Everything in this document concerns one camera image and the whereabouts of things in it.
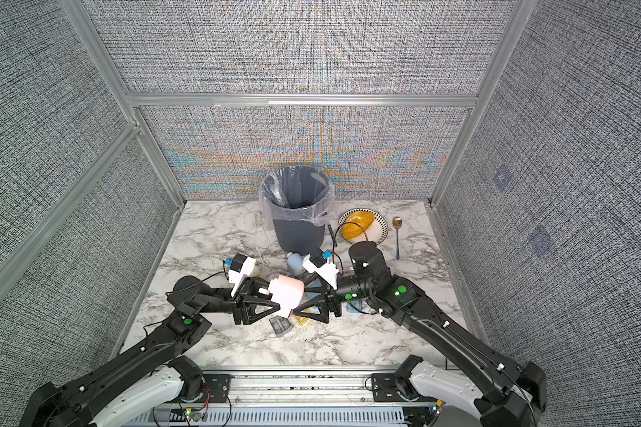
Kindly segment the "pink pencil sharpener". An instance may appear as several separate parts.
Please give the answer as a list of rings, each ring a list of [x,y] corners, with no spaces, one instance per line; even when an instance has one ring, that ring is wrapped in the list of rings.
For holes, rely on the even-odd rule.
[[[293,309],[301,304],[304,295],[304,282],[276,274],[271,277],[267,288],[260,290],[259,293],[270,296],[273,302],[279,304],[280,309],[276,312],[278,316],[288,318],[292,315]]]

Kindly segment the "clear grey shavings tray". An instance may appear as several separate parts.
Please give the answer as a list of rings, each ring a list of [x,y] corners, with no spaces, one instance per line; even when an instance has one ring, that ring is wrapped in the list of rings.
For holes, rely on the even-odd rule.
[[[293,329],[293,325],[288,318],[275,316],[270,318],[269,322],[276,336],[284,336]]]

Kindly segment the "clear blue shavings tray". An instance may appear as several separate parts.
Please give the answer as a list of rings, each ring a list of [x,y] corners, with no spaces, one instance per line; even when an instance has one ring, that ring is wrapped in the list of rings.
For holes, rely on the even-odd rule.
[[[346,310],[351,313],[363,313],[363,301],[362,300],[352,300],[346,304]]]

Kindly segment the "light blue pencil sharpener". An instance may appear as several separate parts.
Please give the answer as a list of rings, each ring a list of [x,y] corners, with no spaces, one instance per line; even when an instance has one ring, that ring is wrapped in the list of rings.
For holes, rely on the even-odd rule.
[[[306,269],[304,268],[304,257],[297,253],[287,254],[288,270],[294,277],[302,275]]]

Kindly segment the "dark grey trash bin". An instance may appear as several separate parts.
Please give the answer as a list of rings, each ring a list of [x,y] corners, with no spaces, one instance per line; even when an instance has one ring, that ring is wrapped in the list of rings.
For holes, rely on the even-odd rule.
[[[306,256],[323,244],[336,192],[321,170],[289,165],[267,175],[259,187],[266,227],[281,249]]]

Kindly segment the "clear yellow shavings tray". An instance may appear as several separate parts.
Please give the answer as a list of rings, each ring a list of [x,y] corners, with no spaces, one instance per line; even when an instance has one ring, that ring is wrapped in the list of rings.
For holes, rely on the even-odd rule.
[[[305,326],[310,321],[309,318],[303,318],[299,316],[294,316],[293,319],[297,322],[297,325],[299,325],[299,327]]]

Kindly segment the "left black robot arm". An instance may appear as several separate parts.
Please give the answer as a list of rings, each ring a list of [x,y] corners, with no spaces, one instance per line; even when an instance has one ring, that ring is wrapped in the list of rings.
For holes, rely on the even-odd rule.
[[[173,311],[129,350],[67,384],[36,389],[19,424],[121,426],[176,398],[194,399],[205,391],[203,371],[186,352],[212,327],[206,314],[231,314],[236,324],[250,325],[281,307],[260,278],[231,290],[185,276],[167,300]]]

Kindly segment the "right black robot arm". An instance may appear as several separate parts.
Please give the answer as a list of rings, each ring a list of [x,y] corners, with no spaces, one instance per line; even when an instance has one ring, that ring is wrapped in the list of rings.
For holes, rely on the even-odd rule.
[[[377,244],[363,241],[349,249],[353,266],[344,276],[328,251],[315,249],[304,269],[320,279],[315,297],[294,313],[329,322],[342,304],[363,299],[370,308],[432,345],[467,377],[445,381],[422,357],[411,355],[392,377],[394,392],[405,402],[441,400],[479,419],[483,426],[536,426],[546,410],[545,372],[536,364],[520,365],[468,332],[415,283],[393,274]]]

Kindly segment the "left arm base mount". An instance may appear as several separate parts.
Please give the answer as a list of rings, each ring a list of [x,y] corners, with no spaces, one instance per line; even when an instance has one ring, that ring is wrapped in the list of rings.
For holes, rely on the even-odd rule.
[[[178,400],[183,403],[226,403],[229,399],[231,389],[231,379],[229,374],[207,373],[200,378],[193,377],[189,379]]]

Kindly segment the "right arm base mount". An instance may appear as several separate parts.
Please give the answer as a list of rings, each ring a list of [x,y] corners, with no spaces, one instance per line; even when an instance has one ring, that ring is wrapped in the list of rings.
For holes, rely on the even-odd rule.
[[[364,388],[378,403],[428,403],[434,404],[437,398],[425,397],[415,390],[405,379],[395,373],[374,373],[364,381]]]

